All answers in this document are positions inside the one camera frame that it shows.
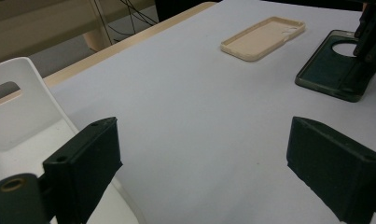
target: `cable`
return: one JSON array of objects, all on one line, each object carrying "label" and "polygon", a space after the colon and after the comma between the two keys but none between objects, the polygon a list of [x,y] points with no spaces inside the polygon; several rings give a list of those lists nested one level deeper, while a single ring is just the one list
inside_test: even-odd
[{"label": "cable", "polygon": [[127,1],[128,1],[128,2],[130,3],[130,5],[132,6],[132,9],[133,9],[135,12],[137,12],[138,15],[140,15],[141,18],[142,18],[144,21],[146,21],[146,23],[150,24],[150,22],[148,22],[148,21],[145,19],[145,17],[148,18],[148,19],[150,19],[152,22],[154,22],[154,23],[156,24],[156,22],[155,22],[154,20],[152,20],[151,18],[149,18],[147,15],[145,15],[145,14],[142,13],[141,11],[137,10],[137,9],[134,7],[134,5],[132,4],[132,2],[130,2],[130,0],[127,0]]},{"label": "cable", "polygon": [[110,25],[108,25],[108,27],[109,27],[111,30],[115,31],[116,33],[118,33],[118,34],[120,34],[120,35],[134,35],[134,34],[124,34],[124,33],[121,33],[121,32],[117,31],[115,28],[113,28],[113,27],[110,26]]},{"label": "cable", "polygon": [[140,12],[138,9],[136,9],[136,7],[132,4],[132,2],[130,0],[119,0],[121,3],[123,3],[128,9],[129,9],[129,13],[131,14],[131,11],[130,9],[132,9],[134,12],[136,12],[142,19],[138,18],[137,16],[133,15],[136,19],[142,21],[142,22],[145,22],[147,23],[148,25],[151,25],[153,26],[154,24],[157,24],[156,21],[152,20],[150,17],[148,17],[147,15],[145,15],[144,13]]},{"label": "cable", "polygon": [[134,26],[134,21],[132,20],[132,12],[130,11],[130,7],[129,6],[127,6],[127,9],[129,9],[130,20],[132,21],[132,29],[134,30],[134,33],[136,34],[135,26]]}]

